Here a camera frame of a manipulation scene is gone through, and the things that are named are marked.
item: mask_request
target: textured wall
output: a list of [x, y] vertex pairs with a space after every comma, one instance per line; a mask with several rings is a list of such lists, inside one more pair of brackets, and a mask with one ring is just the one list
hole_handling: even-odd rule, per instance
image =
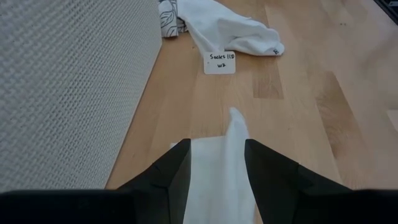
[[0, 0], [0, 191], [105, 186], [159, 24], [156, 0]]

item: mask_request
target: floor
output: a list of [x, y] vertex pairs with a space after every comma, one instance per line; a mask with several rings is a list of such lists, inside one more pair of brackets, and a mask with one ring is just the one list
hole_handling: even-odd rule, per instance
[[276, 29], [281, 57], [237, 53], [236, 74], [204, 75], [189, 34], [164, 40], [107, 188], [171, 142], [220, 136], [228, 108], [252, 138], [353, 189], [398, 188], [398, 26], [372, 0], [222, 0]]

